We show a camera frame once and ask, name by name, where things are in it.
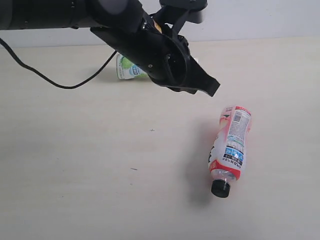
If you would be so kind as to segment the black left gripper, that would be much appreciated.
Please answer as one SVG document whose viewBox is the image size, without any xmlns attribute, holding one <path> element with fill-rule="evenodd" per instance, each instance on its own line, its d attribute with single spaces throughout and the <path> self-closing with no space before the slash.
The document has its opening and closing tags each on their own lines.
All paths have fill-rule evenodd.
<svg viewBox="0 0 320 240">
<path fill-rule="evenodd" d="M 90 31 L 161 87 L 190 94 L 201 91 L 210 97 L 220 87 L 220 83 L 190 55 L 188 44 L 176 36 L 170 38 L 155 29 L 125 33 L 115 28 L 92 27 Z"/>
</svg>

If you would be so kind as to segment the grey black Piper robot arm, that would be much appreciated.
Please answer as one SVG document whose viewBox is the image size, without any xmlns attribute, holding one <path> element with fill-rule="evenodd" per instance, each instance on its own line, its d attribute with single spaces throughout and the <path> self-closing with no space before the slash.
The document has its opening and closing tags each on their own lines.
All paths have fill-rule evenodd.
<svg viewBox="0 0 320 240">
<path fill-rule="evenodd" d="M 180 35 L 186 22 L 203 21 L 207 5 L 205 0 L 162 0 L 160 10 L 148 14 L 138 0 L 3 0 L 0 28 L 88 28 L 155 84 L 213 96 L 220 83 L 196 62 Z"/>
</svg>

